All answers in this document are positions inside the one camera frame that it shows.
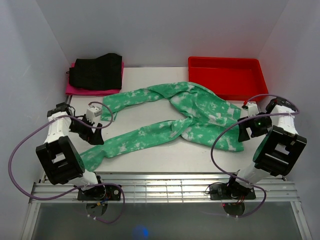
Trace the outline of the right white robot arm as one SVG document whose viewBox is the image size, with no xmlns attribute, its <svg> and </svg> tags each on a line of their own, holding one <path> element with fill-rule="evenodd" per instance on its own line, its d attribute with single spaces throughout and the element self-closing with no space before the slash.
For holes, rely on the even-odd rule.
<svg viewBox="0 0 320 240">
<path fill-rule="evenodd" d="M 288 175 L 307 145 L 307 139 L 295 128 L 294 113 L 298 110 L 288 100 L 275 97 L 264 112 L 259 112 L 255 103 L 244 108 L 248 115 L 238 119 L 238 142 L 260 136 L 264 139 L 252 163 L 229 178 L 225 192 L 232 199 L 252 194 L 253 185 L 266 177 Z"/>
</svg>

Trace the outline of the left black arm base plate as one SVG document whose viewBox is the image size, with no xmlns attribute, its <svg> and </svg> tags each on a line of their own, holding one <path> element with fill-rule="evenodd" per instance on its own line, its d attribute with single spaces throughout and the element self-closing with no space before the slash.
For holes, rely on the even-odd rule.
<svg viewBox="0 0 320 240">
<path fill-rule="evenodd" d="M 121 199 L 121 191 L 115 185 L 95 186 L 88 190 L 78 191 L 76 198 L 78 201 L 119 201 Z"/>
</svg>

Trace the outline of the red plastic tray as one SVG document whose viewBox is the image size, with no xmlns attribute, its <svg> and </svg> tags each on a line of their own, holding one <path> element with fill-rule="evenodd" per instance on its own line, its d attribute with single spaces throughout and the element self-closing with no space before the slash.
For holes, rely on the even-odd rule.
<svg viewBox="0 0 320 240">
<path fill-rule="evenodd" d="M 260 62 L 254 58 L 190 56 L 188 81 L 228 101 L 245 101 L 269 92 Z"/>
</svg>

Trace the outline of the pink folded trousers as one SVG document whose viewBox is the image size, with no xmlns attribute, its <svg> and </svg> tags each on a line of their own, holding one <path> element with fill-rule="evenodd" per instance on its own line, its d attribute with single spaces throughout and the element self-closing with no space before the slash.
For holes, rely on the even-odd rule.
<svg viewBox="0 0 320 240">
<path fill-rule="evenodd" d="M 121 89 L 109 89 L 109 90 L 88 90 L 84 88 L 76 88 L 72 85 L 70 85 L 70 77 L 69 77 L 69 71 L 66 72 L 68 75 L 68 80 L 66 84 L 66 90 L 65 94 L 67 96 L 108 96 L 113 94 L 118 94 Z"/>
</svg>

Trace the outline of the aluminium rail frame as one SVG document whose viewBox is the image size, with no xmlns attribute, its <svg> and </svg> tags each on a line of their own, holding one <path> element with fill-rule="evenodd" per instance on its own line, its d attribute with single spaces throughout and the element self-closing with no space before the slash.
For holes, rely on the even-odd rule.
<svg viewBox="0 0 320 240">
<path fill-rule="evenodd" d="M 262 141 L 244 151 L 210 151 L 182 138 L 106 158 L 96 169 L 106 184 L 121 185 L 124 197 L 110 201 L 100 216 L 88 216 L 70 184 L 43 177 L 33 186 L 22 238 L 38 240 L 310 240 L 295 183 L 269 176 L 246 199 L 245 217 L 227 215 L 223 200 L 208 191 L 226 183 L 229 173 L 247 167 Z"/>
</svg>

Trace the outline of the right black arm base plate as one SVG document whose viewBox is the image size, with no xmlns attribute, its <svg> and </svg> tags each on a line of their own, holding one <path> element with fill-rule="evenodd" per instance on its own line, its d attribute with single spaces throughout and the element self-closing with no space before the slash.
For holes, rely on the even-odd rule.
<svg viewBox="0 0 320 240">
<path fill-rule="evenodd" d="M 209 185 L 208 194 L 211 200 L 255 200 L 256 194 L 252 188 L 246 188 L 231 183 L 213 183 Z"/>
</svg>

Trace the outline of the green tie-dye trousers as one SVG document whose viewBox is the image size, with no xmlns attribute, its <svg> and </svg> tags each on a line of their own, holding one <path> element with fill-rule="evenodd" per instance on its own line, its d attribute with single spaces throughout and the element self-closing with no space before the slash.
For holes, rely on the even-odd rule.
<svg viewBox="0 0 320 240">
<path fill-rule="evenodd" d="M 238 127 L 220 136 L 240 118 L 241 109 L 193 82 L 164 83 L 108 95 L 103 98 L 105 106 L 100 119 L 115 120 L 117 113 L 126 107 L 159 100 L 169 101 L 185 118 L 153 123 L 107 139 L 103 145 L 96 145 L 81 153 L 85 169 L 93 172 L 104 158 L 152 148 L 178 137 L 208 147 L 217 140 L 215 148 L 222 151 L 244 150 L 243 144 L 238 142 Z"/>
</svg>

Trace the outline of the black folded trousers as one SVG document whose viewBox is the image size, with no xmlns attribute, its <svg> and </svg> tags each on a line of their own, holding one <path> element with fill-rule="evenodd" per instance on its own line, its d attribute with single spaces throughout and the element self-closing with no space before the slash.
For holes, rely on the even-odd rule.
<svg viewBox="0 0 320 240">
<path fill-rule="evenodd" d="M 78 58 L 69 68 L 69 84 L 90 91 L 120 90 L 122 88 L 123 57 L 107 53 L 97 58 Z"/>
</svg>

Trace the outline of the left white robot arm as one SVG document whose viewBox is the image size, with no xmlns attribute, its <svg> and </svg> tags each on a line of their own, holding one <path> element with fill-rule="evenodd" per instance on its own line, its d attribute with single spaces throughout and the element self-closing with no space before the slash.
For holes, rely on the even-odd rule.
<svg viewBox="0 0 320 240">
<path fill-rule="evenodd" d="M 74 117 L 73 107 L 67 103 L 59 103 L 47 112 L 48 121 L 53 121 L 48 127 L 47 137 L 44 143 L 36 147 L 36 155 L 51 184 L 73 184 L 82 186 L 81 191 L 95 200 L 100 200 L 106 195 L 106 187 L 101 184 L 101 178 L 94 172 L 85 169 L 80 154 L 69 138 L 69 133 L 76 133 L 90 145 L 103 145 L 103 126 L 96 124 L 97 118 L 102 114 L 102 109 L 97 106 L 89 106 L 86 114 L 81 116 L 81 121 Z"/>
</svg>

